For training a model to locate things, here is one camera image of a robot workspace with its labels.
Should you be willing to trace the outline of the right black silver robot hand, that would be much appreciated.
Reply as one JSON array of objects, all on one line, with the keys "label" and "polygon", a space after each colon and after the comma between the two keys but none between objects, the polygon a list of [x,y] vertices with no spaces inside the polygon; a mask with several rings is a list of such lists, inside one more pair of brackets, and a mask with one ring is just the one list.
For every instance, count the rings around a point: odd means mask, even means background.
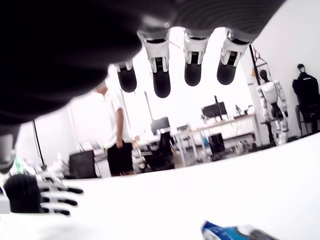
[{"label": "right black silver robot hand", "polygon": [[230,84],[247,46],[281,0],[3,0],[0,3],[0,172],[10,171],[20,126],[99,85],[142,39],[173,27],[201,38],[227,31],[217,79]]}]

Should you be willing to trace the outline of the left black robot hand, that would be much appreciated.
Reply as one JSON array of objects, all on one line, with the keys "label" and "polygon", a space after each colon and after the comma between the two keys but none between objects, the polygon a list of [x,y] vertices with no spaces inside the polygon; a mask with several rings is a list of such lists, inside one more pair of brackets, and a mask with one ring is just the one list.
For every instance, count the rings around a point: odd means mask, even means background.
[{"label": "left black robot hand", "polygon": [[10,176],[3,185],[8,197],[10,211],[17,214],[60,214],[69,216],[70,211],[63,208],[45,207],[42,204],[58,203],[78,206],[76,200],[66,197],[43,196],[47,192],[68,192],[77,195],[84,193],[78,187],[69,187],[52,172],[36,175],[15,174]]}]

